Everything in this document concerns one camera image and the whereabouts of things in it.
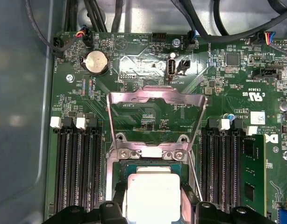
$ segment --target white label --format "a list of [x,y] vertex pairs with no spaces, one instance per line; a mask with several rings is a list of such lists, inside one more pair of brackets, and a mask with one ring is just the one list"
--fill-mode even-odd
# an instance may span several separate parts
[[252,125],[265,125],[265,112],[251,111]]
[[271,143],[277,144],[279,142],[278,134],[272,134],[270,136],[268,134],[265,134],[265,137],[266,137],[266,143],[271,142]]

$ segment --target memory chip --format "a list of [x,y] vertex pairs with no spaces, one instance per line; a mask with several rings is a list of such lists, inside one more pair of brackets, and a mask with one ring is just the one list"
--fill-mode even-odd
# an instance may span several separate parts
[[254,201],[254,196],[255,196],[255,188],[251,186],[248,183],[245,183],[244,185],[244,195],[251,201]]
[[239,54],[227,53],[227,66],[239,66]]
[[244,149],[245,149],[245,154],[247,156],[254,156],[255,153],[255,147],[253,141],[248,141],[246,140],[244,142]]

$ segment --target ram slot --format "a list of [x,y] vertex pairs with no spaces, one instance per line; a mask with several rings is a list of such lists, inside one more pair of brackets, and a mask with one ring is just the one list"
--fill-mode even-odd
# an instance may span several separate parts
[[239,206],[239,181],[240,181],[240,163],[239,149],[240,136],[232,136],[230,138],[230,207]]
[[69,174],[67,174],[67,183],[68,183],[68,205],[75,205],[76,198],[76,178],[77,178],[77,152],[78,152],[78,135],[73,134],[72,136],[72,148],[69,153],[68,166],[70,169]]
[[66,151],[65,151],[65,190],[64,190],[64,207],[71,205],[71,189],[74,185],[72,185],[72,167],[73,167],[73,142],[74,142],[74,134],[68,134],[66,139]]
[[85,134],[83,147],[80,152],[80,188],[79,206],[87,208],[87,183],[88,183],[88,154],[89,154],[89,135]]
[[91,204],[93,200],[92,189],[94,184],[94,140],[93,135],[89,135],[89,144],[88,144],[88,161],[87,161],[87,189],[86,189],[86,206],[85,209],[89,212],[91,210]]
[[212,173],[212,179],[213,179],[213,203],[217,204],[218,203],[218,188],[220,186],[220,181],[219,181],[219,175],[220,175],[220,169],[219,169],[219,152],[221,150],[220,148],[220,137],[219,136],[213,136],[213,173]]
[[57,158],[54,195],[55,213],[64,208],[65,148],[67,136],[67,134],[62,133],[57,135]]
[[215,167],[213,166],[214,163],[214,150],[215,150],[215,136],[210,136],[209,138],[210,141],[210,148],[208,151],[208,156],[207,156],[207,160],[208,160],[208,186],[210,186],[209,188],[209,201],[213,202],[214,200],[214,191],[216,190],[214,187],[214,169]]
[[225,169],[226,169],[226,159],[225,159],[225,139],[223,136],[219,137],[219,144],[218,144],[218,165],[217,169],[218,172],[218,186],[217,186],[217,196],[218,196],[218,202],[217,204],[220,206],[221,210],[225,210]]
[[243,147],[243,138],[241,136],[236,137],[236,147],[235,147],[235,172],[234,172],[234,179],[235,179],[235,186],[234,186],[234,196],[235,196],[235,206],[237,207],[241,204],[240,202],[240,149]]
[[224,197],[224,207],[225,207],[225,212],[229,213],[230,212],[230,208],[229,208],[229,204],[230,204],[230,194],[229,191],[233,189],[232,186],[230,186],[230,161],[232,160],[230,158],[230,137],[229,136],[225,136],[223,141],[223,148],[224,148],[224,165],[225,165],[225,169],[224,169],[224,192],[225,192],[225,197]]
[[209,200],[209,188],[208,185],[208,169],[210,160],[208,160],[209,153],[210,153],[210,136],[203,135],[202,136],[202,143],[201,143],[201,189],[202,189],[202,196],[205,201]]
[[101,136],[99,134],[94,135],[94,149],[93,149],[93,181],[92,181],[92,197],[91,197],[91,208],[99,200],[100,191],[100,175],[101,175]]
[[85,135],[78,135],[78,149],[77,149],[77,167],[76,167],[76,190],[75,190],[75,205],[82,205],[82,178],[83,178],[83,151],[84,151]]

